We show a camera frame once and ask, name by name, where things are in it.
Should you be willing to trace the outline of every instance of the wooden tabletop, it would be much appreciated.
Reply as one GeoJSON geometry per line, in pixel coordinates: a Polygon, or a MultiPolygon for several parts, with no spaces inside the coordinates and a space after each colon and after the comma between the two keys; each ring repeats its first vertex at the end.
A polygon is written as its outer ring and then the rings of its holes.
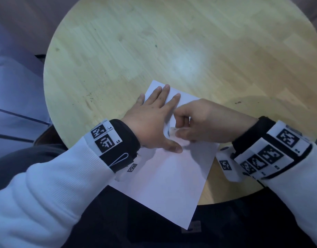
{"type": "MultiPolygon", "coordinates": [[[[152,80],[317,138],[317,33],[289,0],[80,0],[48,49],[46,102],[68,147],[152,80]]],[[[214,161],[199,204],[260,189],[214,161]]]]}

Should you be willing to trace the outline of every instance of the white sweatshirt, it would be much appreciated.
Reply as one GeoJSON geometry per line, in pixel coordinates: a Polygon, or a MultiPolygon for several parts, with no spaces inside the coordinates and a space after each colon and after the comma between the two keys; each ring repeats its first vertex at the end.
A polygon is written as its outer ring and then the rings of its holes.
{"type": "MultiPolygon", "coordinates": [[[[84,138],[52,161],[32,165],[0,191],[0,247],[61,247],[114,177],[84,138]]],[[[317,245],[317,146],[266,183],[317,245]]]]}

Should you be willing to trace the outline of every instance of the white cloth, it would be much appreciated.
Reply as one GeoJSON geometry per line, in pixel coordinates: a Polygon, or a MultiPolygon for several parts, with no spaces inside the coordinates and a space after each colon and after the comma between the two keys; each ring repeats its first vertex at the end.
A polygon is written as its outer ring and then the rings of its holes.
{"type": "MultiPolygon", "coordinates": [[[[83,138],[54,160],[32,165],[0,191],[0,247],[60,247],[114,177],[83,138]]],[[[317,146],[267,184],[317,244],[317,146]]]]}

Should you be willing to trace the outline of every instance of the hand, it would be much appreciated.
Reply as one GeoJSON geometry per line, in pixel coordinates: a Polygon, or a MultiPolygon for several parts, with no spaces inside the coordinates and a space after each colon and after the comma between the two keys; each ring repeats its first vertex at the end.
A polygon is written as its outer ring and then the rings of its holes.
{"type": "Polygon", "coordinates": [[[178,130],[176,136],[190,141],[232,142],[258,121],[257,118],[205,99],[184,104],[173,114],[177,128],[188,127],[178,130]]]}
{"type": "Polygon", "coordinates": [[[168,84],[163,90],[162,87],[157,87],[146,102],[144,102],[144,94],[141,94],[135,105],[121,120],[133,131],[141,146],[182,153],[182,147],[175,141],[167,139],[163,134],[164,121],[168,115],[171,115],[171,111],[180,100],[178,93],[164,105],[169,92],[168,84]]]}

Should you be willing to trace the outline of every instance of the left hand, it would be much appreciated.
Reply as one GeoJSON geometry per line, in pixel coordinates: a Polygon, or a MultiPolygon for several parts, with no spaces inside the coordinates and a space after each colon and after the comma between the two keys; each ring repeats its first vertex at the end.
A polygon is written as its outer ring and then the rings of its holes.
{"type": "Polygon", "coordinates": [[[171,111],[177,106],[180,94],[176,94],[167,104],[165,100],[170,92],[167,84],[157,87],[144,102],[141,94],[125,116],[121,119],[136,135],[140,145],[149,149],[163,148],[165,150],[182,153],[182,147],[175,141],[167,139],[163,134],[164,121],[171,111]]]}

